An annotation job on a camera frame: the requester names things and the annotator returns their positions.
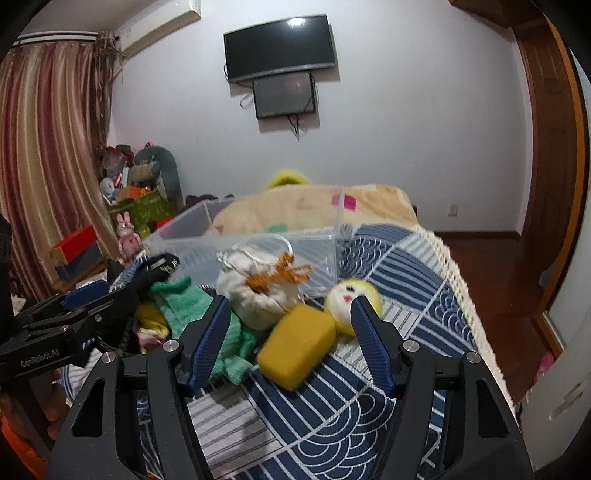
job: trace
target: air conditioner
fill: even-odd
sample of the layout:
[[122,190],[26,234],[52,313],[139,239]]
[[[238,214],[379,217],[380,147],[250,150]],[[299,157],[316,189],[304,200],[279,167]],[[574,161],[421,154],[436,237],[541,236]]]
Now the air conditioner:
[[201,19],[200,0],[157,2],[126,22],[118,31],[121,52],[131,58],[158,40]]

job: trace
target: silver bolt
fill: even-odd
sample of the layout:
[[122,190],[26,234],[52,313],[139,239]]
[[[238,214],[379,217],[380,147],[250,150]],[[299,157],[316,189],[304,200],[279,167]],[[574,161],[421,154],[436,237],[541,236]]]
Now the silver bolt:
[[414,340],[406,340],[402,346],[407,352],[416,352],[420,348],[420,345]]
[[482,357],[480,355],[478,355],[478,353],[476,353],[476,352],[468,352],[466,354],[466,359],[471,364],[479,364],[480,363],[480,360],[482,359]]
[[117,354],[115,352],[105,352],[101,355],[100,361],[104,364],[110,364],[113,360],[117,358]]
[[162,344],[162,348],[164,348],[165,352],[174,352],[180,343],[177,340],[167,340]]

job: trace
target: striped cloth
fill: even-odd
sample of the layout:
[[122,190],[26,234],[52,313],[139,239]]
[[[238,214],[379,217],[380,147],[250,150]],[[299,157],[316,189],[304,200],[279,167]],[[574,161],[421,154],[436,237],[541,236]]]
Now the striped cloth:
[[[423,236],[390,225],[362,225],[342,245],[341,261],[343,278],[362,278],[378,289],[382,319],[405,339],[441,355],[476,350],[454,291]],[[321,299],[309,303],[322,308]],[[91,367],[68,368],[68,395],[76,393]],[[372,384],[357,341],[341,339],[296,392],[279,390],[254,367],[240,386],[208,385],[189,403],[189,412],[216,479],[357,480],[369,476],[394,405]],[[444,406],[445,392],[435,392],[419,479],[434,473]],[[138,415],[148,471],[162,477],[146,397],[138,402]]]

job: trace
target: orange sleeve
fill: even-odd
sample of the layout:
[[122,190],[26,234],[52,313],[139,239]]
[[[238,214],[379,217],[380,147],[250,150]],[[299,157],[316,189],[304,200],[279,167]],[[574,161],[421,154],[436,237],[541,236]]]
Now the orange sleeve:
[[43,480],[45,477],[45,469],[47,464],[45,460],[37,453],[37,451],[31,446],[31,444],[20,438],[10,428],[10,424],[5,417],[0,419],[2,421],[2,434],[6,438],[8,444],[12,447],[12,450],[21,459],[21,462],[29,469],[29,471],[37,478],[37,480]]

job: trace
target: yellow sponge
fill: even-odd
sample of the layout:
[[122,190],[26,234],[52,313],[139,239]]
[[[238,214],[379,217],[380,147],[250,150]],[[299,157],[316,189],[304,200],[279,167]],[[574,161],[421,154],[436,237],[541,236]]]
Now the yellow sponge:
[[295,390],[330,352],[335,320],[326,312],[299,304],[275,325],[257,360],[263,375]]

